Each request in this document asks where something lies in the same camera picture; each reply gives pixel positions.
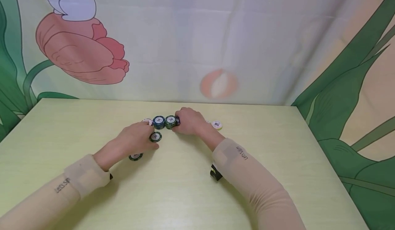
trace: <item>printed backdrop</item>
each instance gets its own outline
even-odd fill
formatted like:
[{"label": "printed backdrop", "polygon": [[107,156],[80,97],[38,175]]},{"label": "printed backdrop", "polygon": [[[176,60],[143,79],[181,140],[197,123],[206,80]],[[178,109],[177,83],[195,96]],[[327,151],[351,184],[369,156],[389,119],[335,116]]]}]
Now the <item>printed backdrop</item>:
[{"label": "printed backdrop", "polygon": [[0,0],[0,141],[44,97],[295,105],[395,229],[395,0]]}]

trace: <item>hand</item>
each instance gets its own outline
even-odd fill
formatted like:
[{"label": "hand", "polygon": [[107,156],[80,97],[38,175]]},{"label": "hand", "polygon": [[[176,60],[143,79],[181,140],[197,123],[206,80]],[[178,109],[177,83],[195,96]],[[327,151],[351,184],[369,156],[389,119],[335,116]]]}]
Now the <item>hand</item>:
[{"label": "hand", "polygon": [[120,160],[147,150],[159,149],[159,145],[149,140],[154,127],[148,122],[139,122],[125,127],[117,137],[109,141],[93,158],[104,170],[109,170]]},{"label": "hand", "polygon": [[189,107],[182,107],[175,115],[180,118],[180,125],[173,127],[176,133],[198,136],[211,150],[225,139],[214,127],[207,123],[200,112]]},{"label": "hand", "polygon": [[197,135],[199,129],[211,127],[211,124],[206,122],[203,115],[192,108],[182,107],[181,110],[175,112],[175,115],[180,118],[181,122],[179,126],[172,128],[176,133]]}]

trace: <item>white poker chip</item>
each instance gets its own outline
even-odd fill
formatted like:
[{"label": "white poker chip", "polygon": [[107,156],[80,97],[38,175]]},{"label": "white poker chip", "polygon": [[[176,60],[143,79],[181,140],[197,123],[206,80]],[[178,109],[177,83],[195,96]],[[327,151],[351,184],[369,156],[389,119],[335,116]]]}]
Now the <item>white poker chip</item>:
[{"label": "white poker chip", "polygon": [[149,125],[153,125],[153,122],[150,118],[144,118],[144,120],[142,122],[148,122]]},{"label": "white poker chip", "polygon": [[220,121],[214,121],[211,123],[211,125],[216,129],[216,130],[220,130],[222,129],[222,124]]}]

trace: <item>table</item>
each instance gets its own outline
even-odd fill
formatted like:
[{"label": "table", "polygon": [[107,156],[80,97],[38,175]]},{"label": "table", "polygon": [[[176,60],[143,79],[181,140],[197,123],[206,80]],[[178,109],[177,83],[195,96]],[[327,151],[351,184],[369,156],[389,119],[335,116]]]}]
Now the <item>table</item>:
[{"label": "table", "polygon": [[[368,229],[295,107],[42,99],[0,143],[0,215],[127,125],[182,106],[223,123],[284,185],[307,229]],[[210,177],[211,152],[163,129],[160,148],[111,169],[55,229],[256,229],[248,203]]]}]

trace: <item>white bunny print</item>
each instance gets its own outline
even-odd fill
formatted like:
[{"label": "white bunny print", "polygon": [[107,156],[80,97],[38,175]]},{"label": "white bunny print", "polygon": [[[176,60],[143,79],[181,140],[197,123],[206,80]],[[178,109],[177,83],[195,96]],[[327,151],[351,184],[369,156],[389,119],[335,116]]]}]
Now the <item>white bunny print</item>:
[{"label": "white bunny print", "polygon": [[86,21],[96,15],[95,0],[48,0],[55,14],[63,15],[63,20]]}]

